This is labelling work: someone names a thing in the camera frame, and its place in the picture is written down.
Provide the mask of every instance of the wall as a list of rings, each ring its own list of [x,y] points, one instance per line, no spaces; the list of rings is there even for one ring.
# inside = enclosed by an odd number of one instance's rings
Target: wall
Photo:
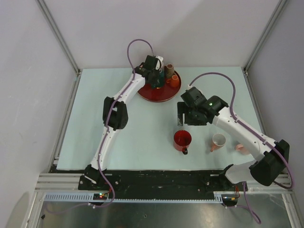
[[[35,1],[1,1],[0,30],[0,227],[10,218],[16,228],[49,163],[75,75]]]
[[[135,38],[179,67],[244,66],[278,2],[46,0],[80,68],[129,67],[126,49]],[[147,51],[136,43],[132,61]]]
[[[249,78],[266,130],[290,144],[289,163],[296,179],[295,193],[304,212],[304,1],[288,3],[263,46]]]

